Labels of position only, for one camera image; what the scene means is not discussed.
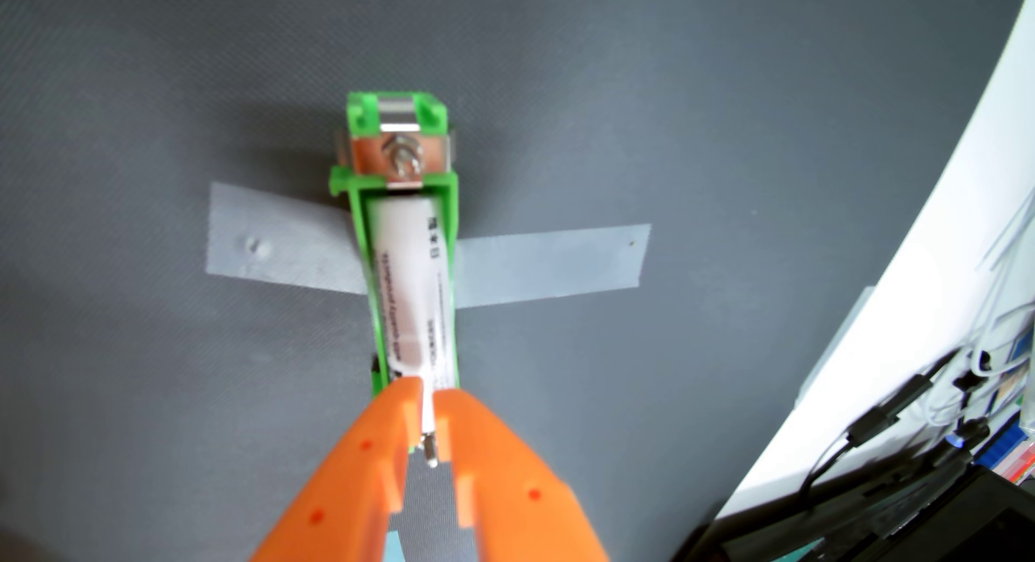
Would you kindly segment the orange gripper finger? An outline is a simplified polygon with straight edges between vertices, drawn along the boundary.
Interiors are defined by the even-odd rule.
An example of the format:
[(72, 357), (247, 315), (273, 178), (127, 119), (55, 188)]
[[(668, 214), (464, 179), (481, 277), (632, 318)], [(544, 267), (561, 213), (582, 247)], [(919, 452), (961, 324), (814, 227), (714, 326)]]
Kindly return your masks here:
[(422, 381), (385, 388), (343, 434), (252, 561), (381, 561), (421, 435)]
[(459, 527), (480, 561), (607, 561), (576, 494), (472, 394), (433, 395), (440, 457), (450, 463)]

